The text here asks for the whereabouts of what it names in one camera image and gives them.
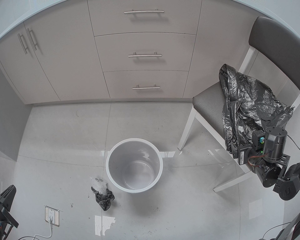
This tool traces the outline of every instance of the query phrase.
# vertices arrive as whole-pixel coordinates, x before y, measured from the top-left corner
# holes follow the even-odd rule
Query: outlet cover plate
[[[48,221],[48,217],[53,216],[52,218],[54,219],[52,222],[52,225],[55,225],[59,227],[59,210],[45,206],[45,221]]]

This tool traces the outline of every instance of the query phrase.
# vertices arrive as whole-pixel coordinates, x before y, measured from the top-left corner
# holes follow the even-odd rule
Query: white plastic bucket
[[[163,159],[158,149],[140,138],[117,143],[106,159],[110,181],[128,193],[141,193],[152,188],[161,177]]]

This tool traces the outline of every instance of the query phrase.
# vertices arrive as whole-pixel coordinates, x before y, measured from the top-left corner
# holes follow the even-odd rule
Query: floor outlet
[[[59,210],[45,206],[45,221],[59,227]]]

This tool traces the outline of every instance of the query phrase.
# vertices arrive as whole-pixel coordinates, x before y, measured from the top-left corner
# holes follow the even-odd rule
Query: silver bar handle
[[[128,55],[129,58],[141,58],[141,57],[162,57],[161,54],[157,54],[157,52],[154,52],[154,54],[137,54],[136,52],[133,53],[133,55]]]
[[[28,38],[29,38],[29,40],[30,40],[30,43],[31,43],[31,46],[32,46],[32,48],[33,48],[33,50],[37,50],[37,48],[36,48],[36,45],[38,44],[38,43],[35,43],[34,41],[33,41],[33,38],[32,38],[32,36],[31,36],[31,33],[30,32],[32,32],[32,30],[29,30],[29,28],[27,28],[27,35],[28,35]]]
[[[139,85],[136,86],[136,88],[132,88],[133,90],[136,89],[160,89],[160,87],[157,87],[155,84],[153,87],[139,87]]]
[[[145,10],[145,11],[133,11],[133,9],[131,9],[128,12],[124,12],[124,14],[132,14],[132,13],[164,13],[164,10]]]
[[[28,49],[28,46],[27,46],[27,47],[25,47],[25,46],[24,46],[24,43],[23,43],[23,40],[22,40],[22,38],[21,38],[21,37],[24,37],[24,36],[23,36],[23,34],[22,34],[22,35],[20,35],[20,34],[18,33],[18,38],[19,38],[19,40],[20,40],[20,43],[21,43],[21,45],[22,45],[22,48],[23,48],[23,50],[24,50],[25,54],[27,54],[27,51],[26,51],[26,49]]]

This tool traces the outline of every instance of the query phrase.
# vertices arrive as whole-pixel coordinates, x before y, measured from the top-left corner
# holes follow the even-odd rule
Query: chair backrest
[[[249,45],[270,59],[300,89],[300,39],[294,33],[273,19],[258,17]]]

